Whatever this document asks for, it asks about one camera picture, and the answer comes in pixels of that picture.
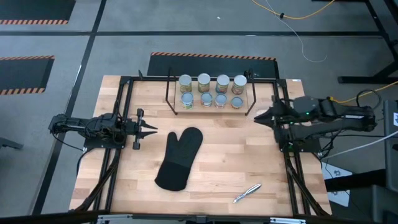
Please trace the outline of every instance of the can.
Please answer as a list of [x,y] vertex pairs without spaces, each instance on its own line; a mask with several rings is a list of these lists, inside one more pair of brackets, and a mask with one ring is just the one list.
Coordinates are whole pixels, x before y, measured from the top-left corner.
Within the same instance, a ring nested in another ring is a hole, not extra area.
[[248,80],[246,79],[245,76],[236,75],[234,78],[234,85],[232,86],[231,91],[236,95],[242,94],[243,90],[244,90],[244,86],[246,85],[247,82],[248,82]]
[[202,93],[200,97],[200,103],[205,106],[209,107],[211,106],[211,103],[213,102],[213,96],[210,93]]
[[226,95],[225,94],[221,94],[221,93],[218,94],[216,96],[216,103],[215,103],[216,107],[217,108],[224,108],[225,104],[226,104]]
[[200,93],[208,92],[210,90],[210,76],[202,73],[198,76],[198,91]]
[[185,109],[193,108],[193,95],[190,92],[185,92],[181,96],[182,105]]
[[231,100],[231,105],[234,109],[239,109],[243,105],[243,100],[240,97],[234,97]]
[[180,83],[180,91],[182,93],[191,92],[192,91],[192,78],[189,75],[182,75],[178,78],[178,82]]
[[219,75],[217,77],[216,92],[226,93],[229,84],[229,77],[227,75]]

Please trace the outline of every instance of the floor mat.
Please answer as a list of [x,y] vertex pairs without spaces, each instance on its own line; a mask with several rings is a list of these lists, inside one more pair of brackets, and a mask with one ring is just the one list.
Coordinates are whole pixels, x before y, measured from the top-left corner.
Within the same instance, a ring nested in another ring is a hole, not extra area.
[[67,24],[75,0],[1,0],[1,25]]
[[43,93],[54,58],[0,57],[0,95]]
[[167,52],[151,54],[147,75],[167,76],[169,68],[176,76],[188,74],[193,77],[201,73],[211,77],[221,74],[233,77],[252,68],[254,78],[279,78],[277,62],[272,57]]

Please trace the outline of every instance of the pen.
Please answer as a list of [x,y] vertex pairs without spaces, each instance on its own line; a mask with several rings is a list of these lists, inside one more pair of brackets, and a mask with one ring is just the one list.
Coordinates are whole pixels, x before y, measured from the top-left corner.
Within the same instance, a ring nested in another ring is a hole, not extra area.
[[243,193],[243,194],[237,196],[237,197],[234,199],[234,202],[233,202],[233,203],[236,203],[236,202],[240,201],[242,198],[244,198],[244,197],[246,197],[247,195],[249,195],[249,194],[255,192],[256,190],[258,190],[260,187],[261,187],[261,184],[256,184],[256,185],[254,185],[254,186],[251,187],[249,190],[247,190],[245,193]]

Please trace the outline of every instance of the gray carpet floor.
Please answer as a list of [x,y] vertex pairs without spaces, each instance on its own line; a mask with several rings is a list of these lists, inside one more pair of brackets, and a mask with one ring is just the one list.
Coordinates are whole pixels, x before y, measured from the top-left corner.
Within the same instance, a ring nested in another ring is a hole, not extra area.
[[[290,16],[306,15],[325,2],[269,0],[276,11]],[[382,1],[372,1],[386,30],[398,37],[397,25]],[[100,0],[77,0],[70,23],[65,26],[1,25],[0,31],[90,31]],[[336,2],[319,15],[306,20],[285,20],[297,31],[375,31],[377,27],[363,3]],[[250,0],[108,0],[99,31],[289,31],[271,13]],[[0,36],[0,57],[55,55],[45,93],[0,96],[0,136],[23,143],[18,151],[0,150],[0,217],[31,212],[45,172],[53,137],[47,129],[52,116],[63,113],[73,88],[88,36]],[[379,37],[302,37],[304,59],[297,37],[257,36],[102,36],[96,37],[73,116],[93,114],[103,75],[137,75],[146,72],[151,52],[195,52],[275,57],[281,78],[303,81],[306,95],[337,99],[355,96],[365,88],[380,85],[341,85],[341,75],[371,76],[392,62],[387,44]],[[384,100],[396,100],[397,88],[381,92]],[[363,99],[373,104],[376,97]],[[376,111],[382,117],[381,108]],[[369,134],[383,134],[382,123]],[[373,138],[338,138],[334,153]],[[82,147],[83,139],[67,134],[65,142]],[[75,184],[76,162],[81,152],[62,147],[61,155],[45,201],[44,213],[65,212]],[[353,172],[384,168],[384,145],[336,156],[334,166]]]

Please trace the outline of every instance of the wooden tabletop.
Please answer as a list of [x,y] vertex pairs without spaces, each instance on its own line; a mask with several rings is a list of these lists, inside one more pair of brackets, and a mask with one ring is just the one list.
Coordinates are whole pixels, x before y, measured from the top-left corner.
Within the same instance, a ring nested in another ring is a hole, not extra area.
[[[120,76],[104,76],[94,116],[112,111]],[[287,80],[289,97],[303,95],[300,80]],[[249,103],[251,85],[247,85]],[[135,119],[137,108],[145,111],[147,124],[158,133],[141,141],[141,149],[132,149],[129,137],[122,150],[111,211],[114,213],[163,213],[207,215],[291,216],[289,188],[283,154],[271,128],[256,124],[253,117],[271,105],[271,84],[257,83],[257,103],[248,116],[242,114],[174,115],[164,96],[166,82],[134,82],[129,117]],[[169,88],[174,103],[175,84]],[[154,179],[163,161],[166,139],[174,131],[180,137],[188,127],[203,133],[185,190],[170,192],[158,187]],[[82,160],[70,208],[79,206],[93,190],[100,176],[104,149],[88,153]],[[301,153],[306,185],[318,203],[330,213],[330,204],[319,161]],[[239,203],[233,199],[255,184],[262,187]],[[108,186],[104,187],[100,208],[104,208]],[[303,212],[296,186],[299,210]]]

